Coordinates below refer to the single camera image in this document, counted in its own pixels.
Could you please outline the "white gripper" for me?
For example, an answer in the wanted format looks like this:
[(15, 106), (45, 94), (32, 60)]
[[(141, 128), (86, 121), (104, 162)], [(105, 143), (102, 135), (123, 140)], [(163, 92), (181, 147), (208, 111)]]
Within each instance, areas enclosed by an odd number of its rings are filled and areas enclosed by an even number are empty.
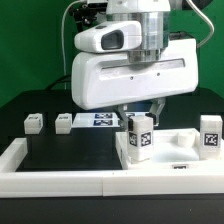
[(116, 114), (124, 131), (133, 129), (126, 115), (132, 102), (153, 99), (148, 117), (159, 125), (167, 97), (192, 92), (198, 85), (196, 41), (172, 40), (161, 58), (131, 63), (125, 53), (78, 54), (72, 65), (72, 99), (85, 110), (118, 105)]

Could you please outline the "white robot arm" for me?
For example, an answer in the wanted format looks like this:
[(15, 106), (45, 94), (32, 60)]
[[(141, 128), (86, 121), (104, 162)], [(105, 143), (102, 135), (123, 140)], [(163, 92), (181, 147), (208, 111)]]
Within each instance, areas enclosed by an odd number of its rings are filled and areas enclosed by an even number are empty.
[(85, 110), (114, 106), (130, 128), (128, 103), (151, 100), (155, 123), (171, 95), (198, 85), (197, 49), (204, 43), (169, 31), (173, 10), (202, 12), (214, 0), (108, 0), (106, 21), (74, 38), (80, 53), (72, 65), (72, 98)]

